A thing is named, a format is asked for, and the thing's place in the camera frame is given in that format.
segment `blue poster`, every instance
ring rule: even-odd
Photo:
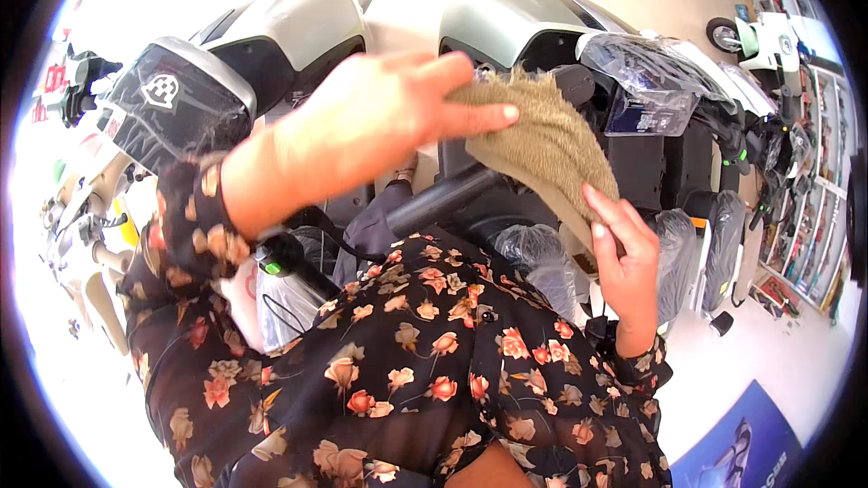
[[[732,409],[672,464],[674,488],[787,486],[802,447],[765,390],[752,381]]]

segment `black floral blouse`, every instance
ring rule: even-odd
[[[505,260],[433,230],[260,355],[209,284],[250,252],[219,165],[177,164],[158,200],[118,292],[147,417],[185,486],[442,485],[495,440],[536,486],[672,482],[653,435],[659,337],[610,365]]]

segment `white floor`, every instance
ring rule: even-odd
[[[71,40],[78,51],[92,49],[109,60],[128,61],[151,39],[166,34],[188,38],[228,7],[243,1],[84,0],[63,22],[73,27]],[[367,18],[375,37],[374,51],[435,51],[439,17],[447,1],[373,0]],[[592,1],[637,28],[689,38],[715,60],[728,58],[711,48],[705,24],[711,17],[732,17],[733,5],[744,2]],[[21,140],[23,147],[27,149],[28,143],[38,140],[49,162],[68,146],[62,142],[68,137],[61,136],[60,131],[56,136],[44,132],[30,135],[33,141]],[[420,175],[430,177],[436,159],[430,151],[426,155]],[[26,183],[20,183],[13,196],[16,200],[29,197],[29,203],[41,201],[41,195],[28,192]],[[30,219],[31,213],[28,208],[19,210],[16,223],[21,222],[19,218]],[[16,286],[28,294],[28,305],[36,306],[25,316],[34,333],[42,375],[72,433],[109,482],[174,485],[171,460],[146,423],[138,383],[133,380],[129,386],[123,385],[125,365],[107,357],[111,352],[92,336],[72,342],[64,335],[62,324],[47,321],[65,316],[64,308],[58,307],[64,298],[56,294],[53,282],[47,284],[50,277],[37,268],[29,254],[19,251],[16,255],[20,277]],[[852,343],[854,309],[842,315],[846,324],[842,320],[834,328],[814,312],[806,312],[798,325],[790,328],[786,321],[772,320],[752,302],[731,312],[736,321],[723,338],[715,337],[707,322],[693,313],[685,313],[669,335],[669,361],[675,376],[660,390],[659,397],[664,415],[660,444],[670,462],[701,439],[753,379],[776,401],[803,443],[810,439],[835,395]]]

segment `brown towel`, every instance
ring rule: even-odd
[[[483,82],[457,89],[448,99],[474,105],[509,102],[518,106],[518,123],[503,131],[469,138],[467,152],[489,168],[535,190],[591,249],[589,223],[600,221],[600,217],[588,207],[581,186],[590,183],[617,200],[618,185],[588,122],[563,99],[555,79],[548,74],[531,78],[514,68],[508,80],[492,73]]]

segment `fingernail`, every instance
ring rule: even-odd
[[[504,118],[510,123],[515,123],[518,120],[518,108],[514,105],[504,107]]]

